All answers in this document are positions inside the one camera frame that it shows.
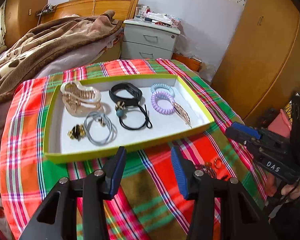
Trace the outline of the person's right hand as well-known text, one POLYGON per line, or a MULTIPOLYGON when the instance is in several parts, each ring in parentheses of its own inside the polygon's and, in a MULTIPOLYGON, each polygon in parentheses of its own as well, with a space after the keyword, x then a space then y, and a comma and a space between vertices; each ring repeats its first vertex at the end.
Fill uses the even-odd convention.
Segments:
POLYGON ((300 197, 300 184, 295 183, 293 185, 285 185, 282 190, 281 194, 287 197, 288 201, 293 201, 300 197))

